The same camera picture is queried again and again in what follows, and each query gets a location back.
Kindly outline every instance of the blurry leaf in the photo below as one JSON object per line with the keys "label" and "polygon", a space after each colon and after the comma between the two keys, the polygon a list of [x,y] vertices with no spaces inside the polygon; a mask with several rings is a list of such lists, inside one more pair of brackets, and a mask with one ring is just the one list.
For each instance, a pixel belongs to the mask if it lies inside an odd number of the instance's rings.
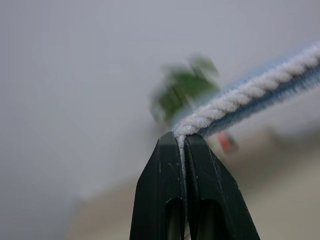
{"label": "blurry leaf", "polygon": [[190,58],[190,64],[205,71],[210,71],[215,74],[218,73],[216,66],[209,57],[205,57],[199,54],[194,55]]}

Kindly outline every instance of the black clamp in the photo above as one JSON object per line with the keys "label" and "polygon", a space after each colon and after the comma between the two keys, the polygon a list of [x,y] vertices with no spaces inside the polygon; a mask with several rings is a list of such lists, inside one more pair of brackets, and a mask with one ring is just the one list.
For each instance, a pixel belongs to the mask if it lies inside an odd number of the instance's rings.
{"label": "black clamp", "polygon": [[200,135],[184,141],[185,181],[172,132],[162,136],[135,192],[130,240],[259,240],[236,180]]}

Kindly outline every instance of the white wall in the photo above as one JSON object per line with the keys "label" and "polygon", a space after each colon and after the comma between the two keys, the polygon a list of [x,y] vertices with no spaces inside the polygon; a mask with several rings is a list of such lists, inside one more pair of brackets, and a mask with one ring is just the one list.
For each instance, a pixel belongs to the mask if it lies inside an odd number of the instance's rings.
{"label": "white wall", "polygon": [[0,239],[61,239],[79,195],[141,171],[160,66],[229,83],[320,38],[314,0],[2,0]]}

